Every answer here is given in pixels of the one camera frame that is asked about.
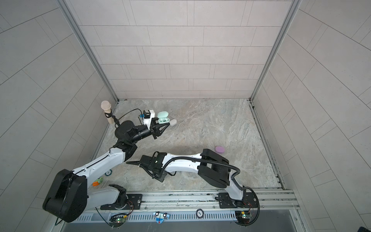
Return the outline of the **green earbud charging case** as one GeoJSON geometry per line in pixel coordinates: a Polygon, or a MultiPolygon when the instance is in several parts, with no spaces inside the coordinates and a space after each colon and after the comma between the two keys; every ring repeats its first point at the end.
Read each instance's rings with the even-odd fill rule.
{"type": "Polygon", "coordinates": [[[170,119],[169,119],[169,113],[167,111],[161,111],[157,114],[157,118],[158,118],[158,123],[159,124],[165,124],[165,123],[169,123],[170,122],[170,119]]]}

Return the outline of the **pink earbud charging case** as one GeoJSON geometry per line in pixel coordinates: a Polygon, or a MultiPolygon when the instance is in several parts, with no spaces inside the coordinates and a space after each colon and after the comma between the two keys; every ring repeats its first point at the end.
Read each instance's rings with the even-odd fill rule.
{"type": "Polygon", "coordinates": [[[216,153],[219,153],[219,154],[223,154],[226,151],[225,148],[222,146],[215,146],[214,150],[216,153]]]}

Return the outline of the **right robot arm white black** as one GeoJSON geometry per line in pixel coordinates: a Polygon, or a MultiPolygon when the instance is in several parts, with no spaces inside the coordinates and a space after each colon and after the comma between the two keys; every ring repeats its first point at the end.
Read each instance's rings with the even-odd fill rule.
{"type": "Polygon", "coordinates": [[[151,157],[142,156],[137,165],[160,182],[164,181],[167,174],[196,173],[209,185],[225,189],[232,200],[241,202],[244,198],[245,190],[235,179],[241,170],[210,149],[188,156],[155,152],[151,157]]]}

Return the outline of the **white earbud charging case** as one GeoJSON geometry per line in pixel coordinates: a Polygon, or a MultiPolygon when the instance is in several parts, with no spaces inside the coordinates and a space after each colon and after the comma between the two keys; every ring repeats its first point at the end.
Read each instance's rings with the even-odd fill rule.
{"type": "Polygon", "coordinates": [[[170,126],[175,126],[177,124],[177,120],[172,119],[170,120],[170,126]]]}

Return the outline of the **round marker on table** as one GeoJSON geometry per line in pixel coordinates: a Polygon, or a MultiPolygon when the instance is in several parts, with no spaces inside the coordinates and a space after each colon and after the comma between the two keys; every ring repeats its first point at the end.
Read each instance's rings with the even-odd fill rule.
{"type": "Polygon", "coordinates": [[[105,176],[106,177],[109,177],[111,174],[113,173],[112,169],[108,170],[106,173],[105,173],[105,176]]]}

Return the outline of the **blue white small device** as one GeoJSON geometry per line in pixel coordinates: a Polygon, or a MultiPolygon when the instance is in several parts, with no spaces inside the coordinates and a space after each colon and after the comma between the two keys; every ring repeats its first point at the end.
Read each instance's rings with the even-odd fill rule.
{"type": "Polygon", "coordinates": [[[153,213],[153,217],[156,221],[157,224],[161,224],[163,223],[165,220],[168,220],[169,219],[169,214],[168,213],[164,213],[164,212],[155,212],[153,213]]]}

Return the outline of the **beige microphone on black stand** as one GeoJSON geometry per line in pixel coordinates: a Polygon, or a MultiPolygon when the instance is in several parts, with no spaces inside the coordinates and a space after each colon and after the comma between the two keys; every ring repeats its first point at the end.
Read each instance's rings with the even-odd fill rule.
{"type": "Polygon", "coordinates": [[[119,120],[114,116],[112,112],[112,106],[109,101],[102,101],[101,102],[101,109],[104,112],[104,115],[106,116],[108,123],[111,125],[115,125],[116,128],[120,126],[119,120]]]}

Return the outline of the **orange green small toy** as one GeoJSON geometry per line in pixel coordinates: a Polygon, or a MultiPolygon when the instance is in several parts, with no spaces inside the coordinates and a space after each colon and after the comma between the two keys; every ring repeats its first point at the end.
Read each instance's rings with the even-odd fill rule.
{"type": "Polygon", "coordinates": [[[95,187],[95,186],[100,185],[102,182],[103,182],[103,177],[100,177],[96,179],[91,185],[95,187]]]}

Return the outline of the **round black sticker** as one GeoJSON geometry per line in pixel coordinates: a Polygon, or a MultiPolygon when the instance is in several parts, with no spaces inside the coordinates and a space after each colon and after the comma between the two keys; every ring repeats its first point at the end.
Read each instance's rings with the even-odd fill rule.
{"type": "Polygon", "coordinates": [[[204,211],[203,211],[202,209],[198,209],[198,210],[196,211],[196,217],[197,217],[198,219],[203,218],[203,217],[204,217],[204,211]]]}

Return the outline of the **left green circuit board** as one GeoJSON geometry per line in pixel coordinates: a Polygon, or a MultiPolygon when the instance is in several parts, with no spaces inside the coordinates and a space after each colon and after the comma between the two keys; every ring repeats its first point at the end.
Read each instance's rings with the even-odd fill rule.
{"type": "Polygon", "coordinates": [[[128,214],[120,213],[110,217],[110,224],[113,228],[121,227],[128,219],[128,214]]]}

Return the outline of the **green circuit board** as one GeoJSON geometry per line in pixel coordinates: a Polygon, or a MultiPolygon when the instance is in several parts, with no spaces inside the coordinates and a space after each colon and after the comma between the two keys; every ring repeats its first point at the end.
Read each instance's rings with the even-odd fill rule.
{"type": "Polygon", "coordinates": [[[113,228],[121,227],[128,219],[128,214],[120,213],[110,217],[110,224],[113,228]]]}
{"type": "Polygon", "coordinates": [[[236,224],[247,226],[250,223],[251,213],[249,211],[235,211],[236,224]]]}

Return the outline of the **right green circuit board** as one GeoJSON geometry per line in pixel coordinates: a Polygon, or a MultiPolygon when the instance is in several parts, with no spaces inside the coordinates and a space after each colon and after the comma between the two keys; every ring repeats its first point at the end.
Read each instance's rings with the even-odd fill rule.
{"type": "Polygon", "coordinates": [[[235,211],[236,224],[247,226],[250,223],[251,213],[249,211],[235,211]]]}

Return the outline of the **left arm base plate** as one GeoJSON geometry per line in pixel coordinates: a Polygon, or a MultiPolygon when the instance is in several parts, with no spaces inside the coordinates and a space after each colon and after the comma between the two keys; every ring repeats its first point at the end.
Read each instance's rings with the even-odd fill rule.
{"type": "Polygon", "coordinates": [[[100,210],[139,210],[142,194],[120,195],[115,203],[100,206],[100,210]]]}

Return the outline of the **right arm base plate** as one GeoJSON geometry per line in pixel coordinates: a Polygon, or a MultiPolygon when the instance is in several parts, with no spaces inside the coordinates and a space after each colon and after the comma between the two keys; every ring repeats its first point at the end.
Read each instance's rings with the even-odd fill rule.
{"type": "Polygon", "coordinates": [[[257,195],[252,192],[245,192],[241,201],[232,199],[228,193],[219,193],[215,199],[219,202],[220,208],[253,208],[260,207],[257,195]]]}

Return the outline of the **aluminium rail frame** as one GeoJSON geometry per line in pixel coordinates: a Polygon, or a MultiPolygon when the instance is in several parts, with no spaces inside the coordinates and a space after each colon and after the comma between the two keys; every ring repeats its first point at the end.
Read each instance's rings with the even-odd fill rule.
{"type": "MultiPolygon", "coordinates": [[[[259,200],[261,210],[281,210],[281,209],[299,209],[299,203],[292,190],[283,190],[280,188],[262,188],[255,189],[254,192],[259,200]]],[[[128,192],[128,194],[142,194],[142,202],[137,212],[156,212],[162,211],[170,213],[172,211],[204,211],[219,210],[252,210],[257,213],[258,209],[253,208],[220,208],[219,202],[215,199],[219,193],[226,193],[220,189],[207,190],[178,190],[178,191],[137,191],[128,192]]],[[[101,210],[103,212],[124,212],[125,210],[101,210]]]]}

